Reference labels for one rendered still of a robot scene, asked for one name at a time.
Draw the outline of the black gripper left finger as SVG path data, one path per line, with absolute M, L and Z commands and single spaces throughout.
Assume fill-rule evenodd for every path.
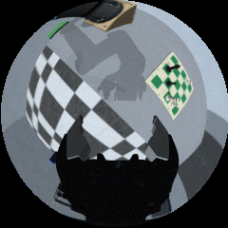
M 56 155 L 56 169 L 62 184 L 63 192 L 67 192 L 67 177 L 71 169 L 80 162 L 89 160 L 90 147 L 83 136 L 83 117 L 80 115 L 64 135 Z

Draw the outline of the green and cream chessboard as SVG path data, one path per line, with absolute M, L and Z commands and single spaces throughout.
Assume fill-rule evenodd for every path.
M 171 72 L 166 71 L 166 67 L 173 67 L 174 65 L 180 65 L 180 69 L 172 69 Z M 150 88 L 159 97 L 168 113 L 170 114 L 172 120 L 174 120 L 180 113 L 186 102 L 188 101 L 192 91 L 192 84 L 187 84 L 190 81 L 184 67 L 182 66 L 180 60 L 172 51 L 161 64 L 150 74 L 150 76 L 145 80 L 145 82 L 150 86 Z M 167 86 L 166 82 L 176 82 L 175 85 Z M 177 97 L 180 102 L 166 101 L 165 96 L 169 94 L 170 97 Z M 171 103 L 174 102 L 179 106 L 172 106 Z

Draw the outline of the white king chess piece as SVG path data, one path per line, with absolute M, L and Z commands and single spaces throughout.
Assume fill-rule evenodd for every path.
M 166 101 L 172 100 L 172 101 L 175 101 L 175 102 L 177 102 L 177 103 L 181 101 L 179 98 L 170 97 L 169 94 L 167 94 L 167 95 L 165 96 L 165 100 L 166 100 Z

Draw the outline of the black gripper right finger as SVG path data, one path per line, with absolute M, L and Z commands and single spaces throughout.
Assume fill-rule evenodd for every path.
M 146 160 L 157 164 L 167 178 L 166 193 L 169 194 L 179 169 L 179 154 L 172 136 L 167 132 L 159 118 L 154 115 L 152 137 L 144 153 Z

